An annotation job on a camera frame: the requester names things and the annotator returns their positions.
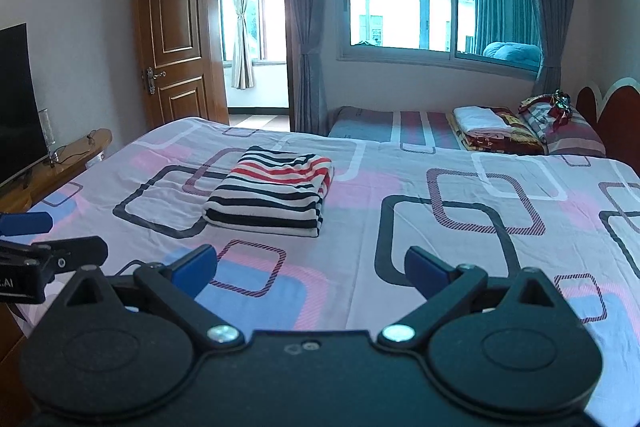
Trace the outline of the black white red striped sweater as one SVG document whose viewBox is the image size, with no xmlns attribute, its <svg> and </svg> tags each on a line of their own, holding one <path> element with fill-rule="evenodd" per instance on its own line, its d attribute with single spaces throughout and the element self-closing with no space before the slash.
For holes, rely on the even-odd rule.
<svg viewBox="0 0 640 427">
<path fill-rule="evenodd" d="M 209 195 L 203 218 L 236 231 L 315 239 L 333 178 L 326 156 L 252 146 Z"/>
</svg>

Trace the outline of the black television screen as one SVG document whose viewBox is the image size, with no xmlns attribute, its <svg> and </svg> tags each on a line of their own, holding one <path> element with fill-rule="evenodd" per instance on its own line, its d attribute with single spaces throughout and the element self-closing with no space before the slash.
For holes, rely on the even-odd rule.
<svg viewBox="0 0 640 427">
<path fill-rule="evenodd" d="M 27 25 L 1 31 L 0 182 L 6 185 L 48 156 L 32 85 Z"/>
</svg>

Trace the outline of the wooden tv cabinet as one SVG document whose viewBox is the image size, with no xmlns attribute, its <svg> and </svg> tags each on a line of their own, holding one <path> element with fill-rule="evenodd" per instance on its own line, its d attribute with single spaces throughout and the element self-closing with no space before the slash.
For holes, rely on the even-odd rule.
<svg viewBox="0 0 640 427">
<path fill-rule="evenodd" d="M 40 162 L 2 187 L 1 211 L 29 210 L 84 172 L 90 161 L 101 159 L 112 139 L 111 130 L 101 128 L 62 146 L 58 158 Z"/>
</svg>

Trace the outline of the red yellow folded blanket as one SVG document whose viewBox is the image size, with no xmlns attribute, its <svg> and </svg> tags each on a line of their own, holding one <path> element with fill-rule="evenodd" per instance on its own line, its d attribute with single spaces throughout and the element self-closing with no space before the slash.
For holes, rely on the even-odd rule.
<svg viewBox="0 0 640 427">
<path fill-rule="evenodd" d="M 509 155 L 544 155 L 544 146 L 541 141 L 510 109 L 503 107 L 484 107 L 492 109 L 500 116 L 511 131 L 506 134 L 465 134 L 458 127 L 454 119 L 454 111 L 448 117 L 449 124 L 456 132 L 462 146 L 472 152 L 486 152 Z"/>
</svg>

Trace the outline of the checkered maroon pillow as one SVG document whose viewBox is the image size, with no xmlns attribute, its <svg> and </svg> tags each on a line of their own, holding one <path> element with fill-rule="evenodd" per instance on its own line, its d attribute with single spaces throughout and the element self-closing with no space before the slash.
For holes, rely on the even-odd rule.
<svg viewBox="0 0 640 427">
<path fill-rule="evenodd" d="M 597 131 L 573 106 L 570 121 L 557 126 L 548 115 L 551 94 L 526 98 L 518 108 L 525 124 L 544 146 L 546 155 L 580 155 L 605 158 L 605 146 Z"/>
</svg>

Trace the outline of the striped grey maroon small bed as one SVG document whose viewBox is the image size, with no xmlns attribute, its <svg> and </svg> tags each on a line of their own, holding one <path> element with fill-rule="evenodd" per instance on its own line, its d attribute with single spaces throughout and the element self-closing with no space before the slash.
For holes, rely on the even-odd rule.
<svg viewBox="0 0 640 427">
<path fill-rule="evenodd" d="M 335 114 L 329 137 L 463 150 L 445 113 L 379 112 L 343 106 Z"/>
</svg>

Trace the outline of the white folded cloth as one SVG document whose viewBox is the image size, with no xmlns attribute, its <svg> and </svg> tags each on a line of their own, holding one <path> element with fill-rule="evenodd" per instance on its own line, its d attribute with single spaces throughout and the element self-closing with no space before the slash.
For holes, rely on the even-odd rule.
<svg viewBox="0 0 640 427">
<path fill-rule="evenodd" d="M 469 135 L 506 134 L 511 127 L 492 109 L 463 106 L 454 109 L 454 119 L 461 131 Z"/>
</svg>

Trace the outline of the brown wooden door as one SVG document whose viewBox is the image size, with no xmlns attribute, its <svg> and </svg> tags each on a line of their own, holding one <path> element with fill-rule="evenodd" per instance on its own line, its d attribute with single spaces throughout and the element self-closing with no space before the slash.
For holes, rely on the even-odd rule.
<svg viewBox="0 0 640 427">
<path fill-rule="evenodd" d="M 186 117 L 229 121 L 218 0 L 134 0 L 134 30 L 142 72 L 166 76 L 142 98 L 148 127 Z"/>
</svg>

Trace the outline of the colourful item on pillow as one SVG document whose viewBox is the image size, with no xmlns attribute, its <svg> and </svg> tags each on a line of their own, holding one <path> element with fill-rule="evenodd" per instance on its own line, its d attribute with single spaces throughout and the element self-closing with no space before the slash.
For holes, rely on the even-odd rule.
<svg viewBox="0 0 640 427">
<path fill-rule="evenodd" d="M 567 124 L 573 115 L 570 96 L 560 89 L 555 90 L 550 98 L 550 109 L 548 115 L 554 119 L 554 123 L 557 126 Z"/>
</svg>

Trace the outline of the red heart-shaped headboard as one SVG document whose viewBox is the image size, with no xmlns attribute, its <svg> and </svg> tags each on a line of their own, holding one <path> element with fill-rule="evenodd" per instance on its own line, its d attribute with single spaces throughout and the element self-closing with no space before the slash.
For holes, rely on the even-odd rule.
<svg viewBox="0 0 640 427">
<path fill-rule="evenodd" d="M 593 83 L 582 87 L 576 107 L 599 135 L 606 156 L 640 169 L 639 83 L 631 77 L 615 81 L 605 94 Z"/>
</svg>

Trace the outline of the white curtain in next room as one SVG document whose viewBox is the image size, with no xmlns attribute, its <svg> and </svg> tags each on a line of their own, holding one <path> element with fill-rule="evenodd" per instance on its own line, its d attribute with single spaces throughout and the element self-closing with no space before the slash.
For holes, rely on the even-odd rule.
<svg viewBox="0 0 640 427">
<path fill-rule="evenodd" d="M 232 87 L 247 90 L 254 87 L 252 57 L 247 31 L 247 1 L 232 0 L 236 17 L 235 45 L 232 60 Z"/>
</svg>

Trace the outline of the teal cushion on windowsill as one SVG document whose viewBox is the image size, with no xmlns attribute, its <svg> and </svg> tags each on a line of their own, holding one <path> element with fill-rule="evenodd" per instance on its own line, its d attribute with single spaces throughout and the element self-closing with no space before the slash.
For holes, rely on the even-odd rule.
<svg viewBox="0 0 640 427">
<path fill-rule="evenodd" d="M 542 53 L 540 47 L 534 44 L 495 41 L 486 46 L 483 56 L 494 61 L 506 62 L 512 67 L 537 70 Z"/>
</svg>

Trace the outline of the grey curtain left of window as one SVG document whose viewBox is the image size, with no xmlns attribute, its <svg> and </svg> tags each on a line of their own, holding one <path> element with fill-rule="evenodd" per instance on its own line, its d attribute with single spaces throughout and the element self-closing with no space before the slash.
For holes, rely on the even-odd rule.
<svg viewBox="0 0 640 427">
<path fill-rule="evenodd" d="M 326 0 L 285 0 L 285 7 L 293 31 L 294 129 L 325 135 L 329 112 L 321 49 Z"/>
</svg>

